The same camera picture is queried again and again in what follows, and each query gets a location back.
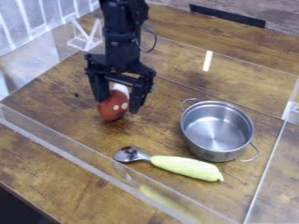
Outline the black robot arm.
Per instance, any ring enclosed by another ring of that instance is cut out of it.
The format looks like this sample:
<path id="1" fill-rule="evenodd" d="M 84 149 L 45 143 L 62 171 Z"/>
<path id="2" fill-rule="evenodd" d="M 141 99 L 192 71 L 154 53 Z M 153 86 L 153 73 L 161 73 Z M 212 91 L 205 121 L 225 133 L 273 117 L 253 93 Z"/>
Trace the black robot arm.
<path id="1" fill-rule="evenodd" d="M 140 61 L 141 27 L 149 6 L 145 0 L 98 0 L 104 16 L 105 54 L 88 53 L 85 74 L 93 98 L 101 103 L 109 96 L 109 82 L 130 87 L 129 112 L 134 114 L 152 92 L 156 71 Z"/>

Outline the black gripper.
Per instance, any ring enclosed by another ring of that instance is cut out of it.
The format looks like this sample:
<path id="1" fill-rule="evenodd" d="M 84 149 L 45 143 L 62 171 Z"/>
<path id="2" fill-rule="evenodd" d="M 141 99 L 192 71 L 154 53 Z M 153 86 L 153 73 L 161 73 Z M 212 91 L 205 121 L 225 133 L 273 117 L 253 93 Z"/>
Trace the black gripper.
<path id="1" fill-rule="evenodd" d="M 144 65 L 138 59 L 129 63 L 126 68 L 110 66 L 101 54 L 88 53 L 84 59 L 88 63 L 85 74 L 96 102 L 101 103 L 109 97 L 108 83 L 113 81 L 130 87 L 129 112 L 136 114 L 145 103 L 146 95 L 152 91 L 156 71 Z"/>

